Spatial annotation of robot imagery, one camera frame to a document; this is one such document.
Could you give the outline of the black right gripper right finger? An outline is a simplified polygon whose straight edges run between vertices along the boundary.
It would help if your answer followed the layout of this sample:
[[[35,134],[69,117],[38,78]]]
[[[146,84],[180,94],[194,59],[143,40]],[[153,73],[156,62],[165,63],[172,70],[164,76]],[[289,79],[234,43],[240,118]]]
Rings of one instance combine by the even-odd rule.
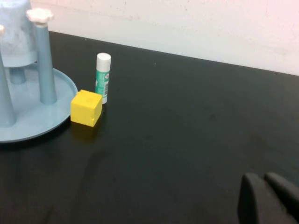
[[[299,221],[299,188],[283,176],[273,172],[266,173],[264,180],[271,186],[283,205],[295,220]]]

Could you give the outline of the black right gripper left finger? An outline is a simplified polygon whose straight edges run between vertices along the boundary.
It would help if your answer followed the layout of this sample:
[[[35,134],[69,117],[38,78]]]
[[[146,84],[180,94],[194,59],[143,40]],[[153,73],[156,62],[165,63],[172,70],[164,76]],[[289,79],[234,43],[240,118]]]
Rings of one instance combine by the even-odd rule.
[[[297,224],[271,186],[255,173],[242,176],[237,208],[241,224]]]

